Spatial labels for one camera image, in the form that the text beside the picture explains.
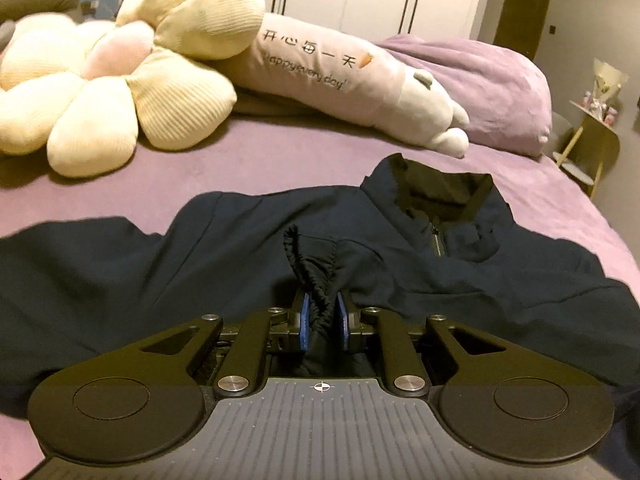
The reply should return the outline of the purple bed sheet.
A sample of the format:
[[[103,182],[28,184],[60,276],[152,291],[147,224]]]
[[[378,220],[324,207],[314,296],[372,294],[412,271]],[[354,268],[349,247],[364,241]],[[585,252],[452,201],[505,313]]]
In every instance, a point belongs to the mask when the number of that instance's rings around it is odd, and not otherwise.
[[[190,198],[209,191],[260,195],[322,185],[356,185],[397,151],[376,133],[329,118],[236,116],[184,152],[141,144],[121,170],[85,181],[50,169],[46,154],[1,161],[1,231],[47,220],[123,216],[163,232]],[[452,174],[490,174],[516,223],[595,254],[604,273],[639,288],[639,269],[596,206],[545,157],[472,145],[462,159],[405,148],[406,159]]]

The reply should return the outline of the purple pillow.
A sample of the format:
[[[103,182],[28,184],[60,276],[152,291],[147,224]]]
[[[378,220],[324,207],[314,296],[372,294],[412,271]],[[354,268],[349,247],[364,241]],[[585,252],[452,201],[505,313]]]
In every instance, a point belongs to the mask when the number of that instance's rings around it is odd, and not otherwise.
[[[523,156],[542,154],[552,130],[551,92],[544,73],[526,56],[461,38],[397,35],[378,45],[411,67],[428,70],[462,105],[471,142]]]

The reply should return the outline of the white waste bin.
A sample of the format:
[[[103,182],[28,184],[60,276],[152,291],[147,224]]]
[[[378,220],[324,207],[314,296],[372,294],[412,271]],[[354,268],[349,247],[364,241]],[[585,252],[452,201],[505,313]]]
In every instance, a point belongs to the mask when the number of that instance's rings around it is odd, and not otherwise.
[[[549,158],[554,153],[562,153],[574,134],[573,125],[562,115],[552,113],[552,126],[548,141],[542,147],[542,152]]]

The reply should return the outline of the dark navy zip jacket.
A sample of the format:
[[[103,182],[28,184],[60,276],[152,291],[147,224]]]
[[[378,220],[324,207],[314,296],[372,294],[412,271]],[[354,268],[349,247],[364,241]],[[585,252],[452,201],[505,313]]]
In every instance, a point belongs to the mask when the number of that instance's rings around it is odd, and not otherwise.
[[[215,312],[236,323],[305,294],[306,375],[356,370],[338,297],[486,330],[608,384],[599,462],[639,474],[639,307],[600,259],[520,226],[488,174],[399,154],[357,185],[209,191],[153,232],[126,214],[50,218],[1,240],[1,408],[22,416],[44,378]]]

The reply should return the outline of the cream flower plush cushion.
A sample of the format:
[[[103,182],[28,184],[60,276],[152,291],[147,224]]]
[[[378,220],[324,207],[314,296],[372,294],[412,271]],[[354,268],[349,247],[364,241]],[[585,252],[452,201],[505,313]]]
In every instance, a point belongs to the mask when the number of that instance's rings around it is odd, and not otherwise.
[[[138,141],[184,151],[238,95],[214,63],[256,38],[265,0],[122,0],[111,20],[1,21],[1,151],[43,152],[66,178],[127,165]]]

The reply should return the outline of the yellow side table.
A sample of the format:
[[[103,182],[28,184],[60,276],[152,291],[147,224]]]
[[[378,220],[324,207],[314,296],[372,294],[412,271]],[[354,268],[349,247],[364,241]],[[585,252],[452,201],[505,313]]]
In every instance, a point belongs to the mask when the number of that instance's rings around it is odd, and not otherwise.
[[[605,170],[615,164],[620,151],[620,136],[582,103],[570,101],[582,113],[582,122],[570,136],[565,148],[552,153],[555,165],[572,178],[594,200]]]

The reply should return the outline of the long pink rabbit plush pillow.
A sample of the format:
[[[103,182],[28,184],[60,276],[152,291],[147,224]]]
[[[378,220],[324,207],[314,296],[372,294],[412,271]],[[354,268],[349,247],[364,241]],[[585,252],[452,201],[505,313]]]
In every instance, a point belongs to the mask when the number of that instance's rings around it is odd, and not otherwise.
[[[267,13],[240,54],[214,66],[236,86],[287,98],[405,144],[461,158],[469,115],[428,70],[370,41]]]

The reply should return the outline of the paper wrapped flower bouquet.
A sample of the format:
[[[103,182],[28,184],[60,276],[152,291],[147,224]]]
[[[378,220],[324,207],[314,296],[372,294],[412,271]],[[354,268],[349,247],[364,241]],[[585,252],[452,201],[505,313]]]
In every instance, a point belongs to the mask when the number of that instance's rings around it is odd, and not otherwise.
[[[593,59],[592,67],[593,83],[586,110],[597,120],[603,120],[608,106],[617,99],[629,75],[598,58]]]

